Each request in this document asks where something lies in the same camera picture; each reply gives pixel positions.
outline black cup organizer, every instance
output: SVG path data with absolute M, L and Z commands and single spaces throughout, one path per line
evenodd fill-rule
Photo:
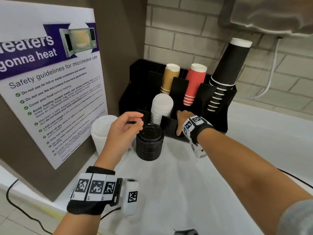
M 130 83 L 119 100 L 120 114 L 126 111 L 138 111 L 144 114 L 142 118 L 143 122 L 145 124 L 150 123 L 152 100 L 160 93 L 165 67 L 165 64 L 144 59 L 139 59 L 130 66 Z M 226 133 L 228 130 L 227 111 L 236 95 L 236 86 L 232 90 L 225 91 L 225 95 L 216 112 L 208 111 L 208 104 L 214 95 L 216 86 L 209 85 L 211 75 L 207 74 L 204 83 L 201 83 L 199 86 L 193 104 L 191 106 L 185 106 L 183 100 L 188 87 L 188 80 L 185 79 L 187 72 L 187 69 L 181 68 L 179 77 L 173 79 L 170 91 L 170 96 L 174 101 L 173 110 L 170 117 L 162 116 L 160 124 L 164 135 L 188 142 L 188 139 L 183 133 L 180 136 L 176 135 L 177 110 L 187 110 L 195 115 L 202 116 L 216 130 Z

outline black cup lid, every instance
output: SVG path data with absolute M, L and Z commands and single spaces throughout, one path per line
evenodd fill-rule
M 147 124 L 147 126 L 145 126 L 143 130 L 139 132 L 140 138 L 147 142 L 158 141 L 162 135 L 163 131 L 157 124 Z

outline hand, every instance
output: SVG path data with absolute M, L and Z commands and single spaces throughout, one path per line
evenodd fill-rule
M 178 120 L 178 126 L 177 126 L 177 130 L 176 130 L 176 135 L 179 136 L 182 133 L 182 125 L 183 123 L 190 117 L 194 116 L 193 113 L 189 112 L 189 111 L 177 111 L 177 120 Z
M 105 146 L 94 166 L 114 170 L 128 150 L 133 137 L 143 129 L 141 117 L 143 114 L 139 112 L 125 112 L 111 124 Z

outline safety guidelines poster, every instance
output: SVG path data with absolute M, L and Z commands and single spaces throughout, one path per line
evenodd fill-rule
M 0 29 L 0 94 L 57 169 L 107 114 L 93 9 L 0 0 Z

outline purple banner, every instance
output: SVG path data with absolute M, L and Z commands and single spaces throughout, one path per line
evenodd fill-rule
M 46 37 L 0 43 L 0 80 L 76 58 L 75 51 L 71 50 L 73 47 L 66 45 L 66 41 L 71 45 L 70 37 L 64 35 L 62 39 L 60 34 L 60 29 L 67 30 L 69 25 L 44 25 Z M 87 23 L 87 26 L 91 39 L 93 36 L 96 39 L 92 52 L 99 51 L 96 24 Z

